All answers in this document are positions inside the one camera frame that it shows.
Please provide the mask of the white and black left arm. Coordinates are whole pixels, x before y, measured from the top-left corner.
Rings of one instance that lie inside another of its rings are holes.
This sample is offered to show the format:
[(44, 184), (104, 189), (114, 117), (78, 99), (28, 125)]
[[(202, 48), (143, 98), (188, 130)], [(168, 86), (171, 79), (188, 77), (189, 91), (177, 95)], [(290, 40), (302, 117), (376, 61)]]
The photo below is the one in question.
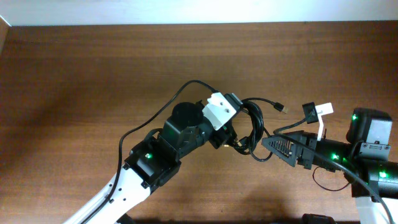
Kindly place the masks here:
[(67, 223), (133, 223), (127, 212), (165, 185), (180, 169), (181, 158), (206, 142), (219, 148), (236, 133), (232, 118), (240, 101), (208, 100), (174, 106), (162, 128), (134, 146), (123, 166)]

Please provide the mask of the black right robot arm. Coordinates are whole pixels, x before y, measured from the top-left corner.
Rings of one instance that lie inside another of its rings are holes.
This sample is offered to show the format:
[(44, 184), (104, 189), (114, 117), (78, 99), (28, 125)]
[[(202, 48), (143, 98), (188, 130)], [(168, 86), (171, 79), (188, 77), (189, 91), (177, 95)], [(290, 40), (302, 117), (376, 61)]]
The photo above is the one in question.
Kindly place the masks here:
[(388, 113), (355, 108), (346, 142), (283, 127), (261, 144), (292, 167), (342, 171), (361, 223), (397, 223), (397, 163), (389, 160), (391, 129)]

